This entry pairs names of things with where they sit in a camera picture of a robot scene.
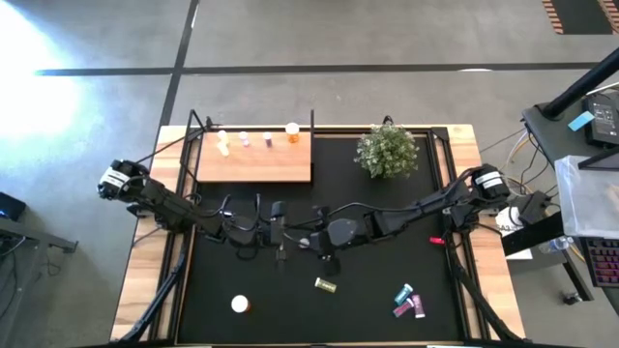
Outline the clear plastic bag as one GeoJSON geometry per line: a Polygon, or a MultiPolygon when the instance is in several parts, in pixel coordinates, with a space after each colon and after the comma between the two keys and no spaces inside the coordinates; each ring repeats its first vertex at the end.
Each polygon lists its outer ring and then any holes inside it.
{"type": "Polygon", "coordinates": [[[579,169],[585,160],[554,162],[564,234],[619,240],[619,170],[579,169]]]}

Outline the black side stand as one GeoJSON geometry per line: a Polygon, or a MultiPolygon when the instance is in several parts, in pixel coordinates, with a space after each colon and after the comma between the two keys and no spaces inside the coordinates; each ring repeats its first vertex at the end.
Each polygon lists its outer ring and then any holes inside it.
{"type": "MultiPolygon", "coordinates": [[[[564,236],[562,214],[554,213],[549,217],[523,226],[513,233],[502,238],[502,246],[506,256],[510,256],[526,249],[538,249],[538,246],[554,238],[564,236]]],[[[563,301],[566,305],[574,305],[577,302],[591,302],[594,296],[589,286],[584,282],[576,264],[567,249],[551,253],[553,257],[559,257],[562,266],[570,278],[575,293],[566,295],[563,301]]]]}

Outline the black pole stand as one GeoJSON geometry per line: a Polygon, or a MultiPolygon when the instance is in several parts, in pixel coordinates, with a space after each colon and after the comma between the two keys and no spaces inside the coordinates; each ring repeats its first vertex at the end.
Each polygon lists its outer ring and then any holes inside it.
{"type": "Polygon", "coordinates": [[[541,109],[542,115],[548,120],[558,119],[563,111],[617,71],[619,71],[619,47],[573,83],[561,95],[544,106],[541,109]]]}

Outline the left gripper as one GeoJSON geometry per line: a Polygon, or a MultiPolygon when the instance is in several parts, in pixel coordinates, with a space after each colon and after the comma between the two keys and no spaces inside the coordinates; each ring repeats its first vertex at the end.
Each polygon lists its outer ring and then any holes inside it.
{"type": "MultiPolygon", "coordinates": [[[[287,204],[284,201],[276,201],[272,204],[270,216],[270,242],[274,246],[278,246],[283,242],[286,215],[287,204]]],[[[279,264],[285,261],[284,245],[280,245],[277,248],[276,259],[279,264]]]]}

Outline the backlit keyboard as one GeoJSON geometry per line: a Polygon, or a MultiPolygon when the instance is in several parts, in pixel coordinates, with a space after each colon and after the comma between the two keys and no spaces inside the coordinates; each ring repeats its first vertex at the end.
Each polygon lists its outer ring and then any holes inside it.
{"type": "Polygon", "coordinates": [[[581,237],[579,241],[593,285],[619,288],[619,240],[581,237]]]}

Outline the clear water bottle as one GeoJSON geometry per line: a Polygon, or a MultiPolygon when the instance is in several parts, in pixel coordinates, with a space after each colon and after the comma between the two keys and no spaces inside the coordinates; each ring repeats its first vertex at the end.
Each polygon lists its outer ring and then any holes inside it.
{"type": "Polygon", "coordinates": [[[574,239],[572,237],[560,236],[540,244],[538,249],[543,254],[550,254],[569,248],[573,242],[574,239]]]}

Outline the wooden shelf black frame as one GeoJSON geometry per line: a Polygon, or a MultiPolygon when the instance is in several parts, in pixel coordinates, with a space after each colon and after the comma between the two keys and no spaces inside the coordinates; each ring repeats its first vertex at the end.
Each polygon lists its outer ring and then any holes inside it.
{"type": "Polygon", "coordinates": [[[194,179],[206,183],[309,183],[312,175],[314,124],[300,126],[297,143],[289,143],[285,126],[223,126],[200,118],[195,110],[188,119],[188,140],[197,142],[194,179]],[[217,147],[218,131],[227,132],[229,156],[217,147]],[[239,133],[249,134],[244,147],[239,133]],[[273,146],[265,145],[262,134],[269,131],[273,146]]]}

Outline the black side desk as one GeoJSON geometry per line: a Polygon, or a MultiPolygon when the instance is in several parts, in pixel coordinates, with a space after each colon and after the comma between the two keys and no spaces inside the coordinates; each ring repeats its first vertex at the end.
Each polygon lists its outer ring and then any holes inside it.
{"type": "Polygon", "coordinates": [[[75,252],[78,242],[57,237],[20,222],[19,220],[26,207],[27,205],[24,202],[0,192],[0,232],[18,236],[25,240],[37,241],[50,247],[57,247],[65,253],[75,252]]]}

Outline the green potted plant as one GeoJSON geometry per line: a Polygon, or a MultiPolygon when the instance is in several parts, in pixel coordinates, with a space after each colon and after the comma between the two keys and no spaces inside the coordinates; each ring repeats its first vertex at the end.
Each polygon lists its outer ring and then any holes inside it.
{"type": "Polygon", "coordinates": [[[371,179],[408,178],[419,168],[419,151],[412,132],[386,115],[357,141],[354,161],[371,179]]]}

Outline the blue paper note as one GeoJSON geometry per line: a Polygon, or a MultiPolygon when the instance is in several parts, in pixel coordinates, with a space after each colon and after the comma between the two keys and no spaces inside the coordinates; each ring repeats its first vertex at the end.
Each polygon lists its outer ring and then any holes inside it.
{"type": "Polygon", "coordinates": [[[590,111],[583,111],[568,124],[568,128],[571,131],[579,131],[589,125],[594,119],[595,116],[590,111]]]}

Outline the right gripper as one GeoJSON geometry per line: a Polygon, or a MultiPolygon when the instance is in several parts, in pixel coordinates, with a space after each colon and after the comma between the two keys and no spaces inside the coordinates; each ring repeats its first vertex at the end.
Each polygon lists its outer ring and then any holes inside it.
{"type": "Polygon", "coordinates": [[[340,273],[340,261],[335,256],[336,247],[326,231],[314,232],[309,235],[309,248],[322,259],[325,276],[337,276],[340,273]]]}

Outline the black electronic device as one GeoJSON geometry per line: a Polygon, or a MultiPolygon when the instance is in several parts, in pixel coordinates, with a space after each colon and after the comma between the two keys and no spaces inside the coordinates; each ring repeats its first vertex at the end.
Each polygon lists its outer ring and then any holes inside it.
{"type": "Polygon", "coordinates": [[[619,146],[619,107],[616,101],[606,94],[594,94],[582,105],[584,111],[593,115],[593,120],[585,127],[586,142],[599,147],[619,146]]]}

